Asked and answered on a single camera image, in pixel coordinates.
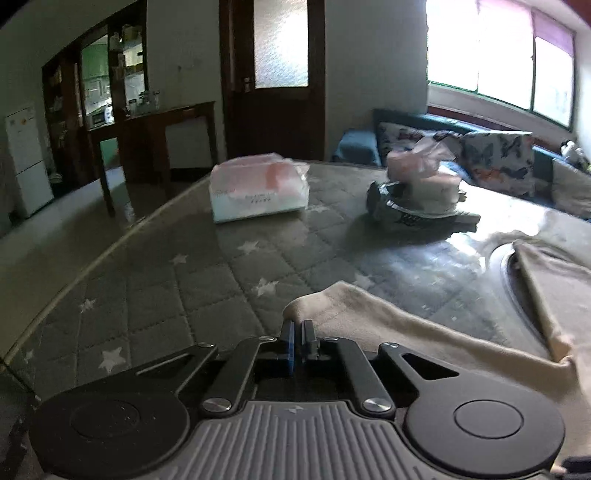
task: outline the cushion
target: cushion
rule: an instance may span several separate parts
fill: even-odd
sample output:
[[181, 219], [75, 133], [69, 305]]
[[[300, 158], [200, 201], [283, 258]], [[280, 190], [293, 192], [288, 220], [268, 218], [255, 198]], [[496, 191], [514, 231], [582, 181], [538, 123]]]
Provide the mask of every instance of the cushion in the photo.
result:
[[375, 134], [363, 130], [346, 131], [331, 160], [357, 165], [382, 166], [377, 154]]
[[479, 187], [513, 196], [535, 193], [531, 132], [488, 131], [462, 136], [462, 161]]
[[424, 137], [433, 137], [444, 142], [455, 157], [462, 153], [462, 136], [450, 131], [419, 130], [400, 124], [382, 122], [378, 125], [378, 151], [382, 164], [386, 165], [386, 157], [391, 151], [412, 150], [415, 144]]
[[556, 159], [552, 197], [558, 210], [591, 218], [591, 176]]

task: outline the stuffed toy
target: stuffed toy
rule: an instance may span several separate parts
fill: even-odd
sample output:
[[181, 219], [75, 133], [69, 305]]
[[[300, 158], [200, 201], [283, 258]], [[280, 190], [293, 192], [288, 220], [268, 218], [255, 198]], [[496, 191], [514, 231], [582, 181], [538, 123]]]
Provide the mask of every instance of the stuffed toy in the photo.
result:
[[578, 147], [575, 142], [563, 142], [560, 146], [560, 152], [564, 159], [573, 167], [578, 168], [581, 171], [588, 171], [589, 160], [585, 157], [581, 147]]

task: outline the white refrigerator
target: white refrigerator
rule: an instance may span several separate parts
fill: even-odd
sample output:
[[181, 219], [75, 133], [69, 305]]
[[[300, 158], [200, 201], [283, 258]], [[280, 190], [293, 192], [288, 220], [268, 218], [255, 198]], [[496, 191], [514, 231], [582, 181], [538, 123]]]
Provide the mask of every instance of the white refrigerator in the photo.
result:
[[41, 153], [35, 109], [29, 107], [8, 115], [6, 131], [20, 191], [19, 210], [28, 218], [53, 200]]

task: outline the microwave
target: microwave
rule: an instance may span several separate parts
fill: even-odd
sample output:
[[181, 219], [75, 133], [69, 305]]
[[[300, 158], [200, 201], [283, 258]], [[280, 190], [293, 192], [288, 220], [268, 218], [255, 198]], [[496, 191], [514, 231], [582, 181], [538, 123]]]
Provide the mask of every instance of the microwave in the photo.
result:
[[113, 106], [105, 105], [97, 108], [87, 116], [88, 127], [100, 127], [101, 125], [113, 123]]

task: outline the beige cloth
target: beige cloth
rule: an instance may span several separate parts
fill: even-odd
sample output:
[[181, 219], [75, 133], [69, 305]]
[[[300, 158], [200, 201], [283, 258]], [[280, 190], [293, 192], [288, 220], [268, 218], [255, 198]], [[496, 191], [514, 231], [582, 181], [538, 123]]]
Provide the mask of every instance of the beige cloth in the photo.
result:
[[[317, 335], [350, 338], [366, 351], [376, 352], [380, 343], [394, 341], [453, 365], [495, 374], [537, 390], [556, 402], [564, 418], [566, 439], [558, 460], [589, 455], [590, 333], [586, 313], [591, 305], [591, 271], [547, 257], [531, 245], [521, 243], [516, 250], [527, 269], [538, 308], [543, 308], [541, 320], [555, 362], [410, 315], [342, 281], [292, 301], [283, 315], [296, 322], [311, 319]], [[563, 314], [571, 319], [565, 321]]]

